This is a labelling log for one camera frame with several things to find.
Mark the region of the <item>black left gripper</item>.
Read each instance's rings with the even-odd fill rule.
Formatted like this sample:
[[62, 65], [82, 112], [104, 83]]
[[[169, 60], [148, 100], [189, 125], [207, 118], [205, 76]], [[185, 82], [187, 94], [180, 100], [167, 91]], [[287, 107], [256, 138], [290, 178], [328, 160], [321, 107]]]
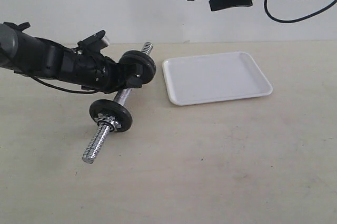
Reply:
[[[62, 61], [62, 81], [106, 94], [116, 92], [122, 87], [141, 88], [143, 81], [139, 76], [143, 73], [143, 66], [139, 63], [123, 66], [101, 53], [87, 50], [81, 54], [65, 53]], [[126, 76], [130, 76], [125, 83], [124, 69]]]

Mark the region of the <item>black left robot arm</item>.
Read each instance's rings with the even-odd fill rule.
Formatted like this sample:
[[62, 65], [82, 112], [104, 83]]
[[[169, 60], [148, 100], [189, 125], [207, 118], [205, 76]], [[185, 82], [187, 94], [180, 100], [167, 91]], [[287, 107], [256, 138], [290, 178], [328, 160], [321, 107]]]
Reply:
[[140, 63], [119, 63], [101, 53], [110, 44], [105, 30], [69, 48], [25, 33], [30, 26], [1, 23], [1, 68], [73, 94], [110, 94], [145, 84]]

